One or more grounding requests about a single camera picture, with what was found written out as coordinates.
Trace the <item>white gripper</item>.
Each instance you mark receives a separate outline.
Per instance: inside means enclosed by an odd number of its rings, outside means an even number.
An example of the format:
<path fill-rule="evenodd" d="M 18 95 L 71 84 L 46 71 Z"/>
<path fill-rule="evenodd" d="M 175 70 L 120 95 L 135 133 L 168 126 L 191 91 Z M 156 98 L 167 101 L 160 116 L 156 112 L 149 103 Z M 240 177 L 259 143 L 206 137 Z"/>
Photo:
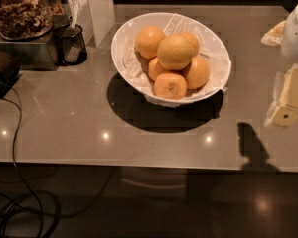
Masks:
<path fill-rule="evenodd" d="M 279 46 L 281 52 L 295 63 L 287 72 L 278 72 L 274 80 L 273 100 L 266 113 L 266 127 L 290 127 L 298 120 L 298 5 L 287 17 L 266 32 L 261 42 Z"/>

